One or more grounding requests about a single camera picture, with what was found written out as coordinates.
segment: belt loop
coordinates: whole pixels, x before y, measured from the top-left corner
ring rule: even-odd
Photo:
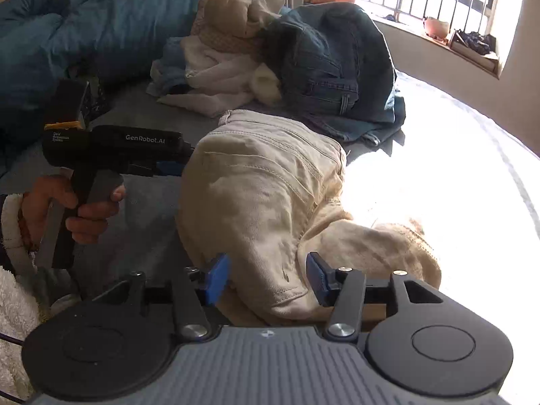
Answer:
[[[347,112],[347,106],[349,105],[349,95],[348,94],[342,94],[341,95],[341,108],[339,110],[339,115],[344,115],[345,112]]]

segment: khaki pants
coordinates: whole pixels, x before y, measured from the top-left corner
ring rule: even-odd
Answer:
[[[228,111],[182,175],[177,225],[193,264],[231,258],[218,308],[234,324],[317,322],[306,255],[386,278],[404,269],[438,287],[441,271],[421,230],[363,227],[341,206],[346,156],[331,138],[287,118]],[[365,312],[364,318],[380,315]]]

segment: white fluffy fabric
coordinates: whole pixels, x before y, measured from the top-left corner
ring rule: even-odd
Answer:
[[[279,79],[265,63],[262,63],[253,72],[249,87],[256,99],[265,105],[275,105],[281,100]]]
[[[215,117],[253,99],[249,81],[259,65],[251,56],[217,52],[198,36],[187,36],[180,45],[186,58],[186,81],[195,89],[187,94],[167,94],[158,102]]]
[[[24,340],[39,325],[36,299],[20,285],[9,271],[0,267],[0,331]],[[28,399],[32,387],[21,361],[21,347],[0,340],[0,389],[21,399]],[[13,402],[0,398],[0,404]]]

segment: gray bed sheet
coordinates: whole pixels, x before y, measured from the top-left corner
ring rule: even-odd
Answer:
[[[125,86],[96,124],[171,129],[191,144],[217,126],[217,118],[156,103],[145,88],[146,81]],[[342,202],[366,226],[403,215],[421,220],[442,269],[441,291],[503,330],[514,347],[501,394],[515,405],[540,403],[534,285],[540,159],[493,121],[427,83],[400,73],[399,88],[407,120],[377,151],[361,143],[345,148]],[[28,190],[36,177],[54,171],[34,146],[0,179],[0,193]],[[128,193],[120,213],[99,245],[76,259],[78,280],[90,294],[130,271],[161,280],[189,264],[174,223],[180,178],[127,175],[124,181]]]

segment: blue jeans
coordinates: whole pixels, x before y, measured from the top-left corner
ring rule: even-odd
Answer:
[[[405,120],[384,36],[357,5],[301,6],[265,32],[268,66],[294,114],[319,131],[378,146]]]

